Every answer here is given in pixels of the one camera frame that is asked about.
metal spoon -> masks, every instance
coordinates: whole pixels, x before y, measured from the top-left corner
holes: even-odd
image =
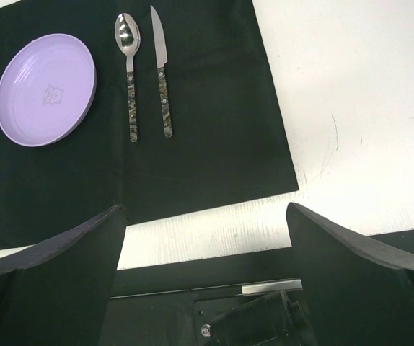
[[[121,13],[115,21],[115,41],[127,57],[127,93],[128,122],[130,123],[130,141],[138,141],[138,123],[136,121],[135,76],[133,57],[140,48],[141,36],[138,25],[131,15]]]

lavender plastic plate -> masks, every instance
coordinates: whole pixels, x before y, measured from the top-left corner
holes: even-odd
[[[10,61],[0,80],[0,127],[22,146],[70,134],[87,114],[96,87],[92,55],[78,38],[46,35]]]

white surface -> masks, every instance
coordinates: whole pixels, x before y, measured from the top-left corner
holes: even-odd
[[[289,247],[291,201],[362,234],[414,228],[414,0],[254,5],[300,191],[128,227],[119,269]]]

spoon handle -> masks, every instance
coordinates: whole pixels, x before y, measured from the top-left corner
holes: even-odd
[[[159,94],[161,97],[164,133],[166,138],[171,138],[173,136],[172,116],[170,115],[169,90],[167,88],[167,80],[165,79],[165,67],[157,69],[157,78],[159,80]]]
[[[136,122],[135,75],[127,72],[128,123],[130,124],[130,141],[138,142],[138,123]]]

spoon bowl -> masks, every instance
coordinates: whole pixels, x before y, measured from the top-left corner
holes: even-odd
[[[115,41],[127,57],[127,71],[133,71],[133,57],[140,48],[140,29],[128,13],[121,13],[115,21]]]

